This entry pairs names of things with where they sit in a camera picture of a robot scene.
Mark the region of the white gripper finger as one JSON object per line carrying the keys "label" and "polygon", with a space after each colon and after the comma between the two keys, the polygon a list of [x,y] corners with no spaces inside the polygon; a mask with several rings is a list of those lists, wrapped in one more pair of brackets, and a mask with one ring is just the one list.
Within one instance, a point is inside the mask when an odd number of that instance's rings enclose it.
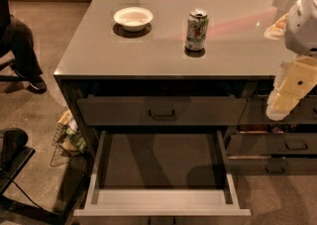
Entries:
{"label": "white gripper finger", "polygon": [[273,121],[283,120],[290,113],[291,98],[272,91],[266,103],[266,116]]}

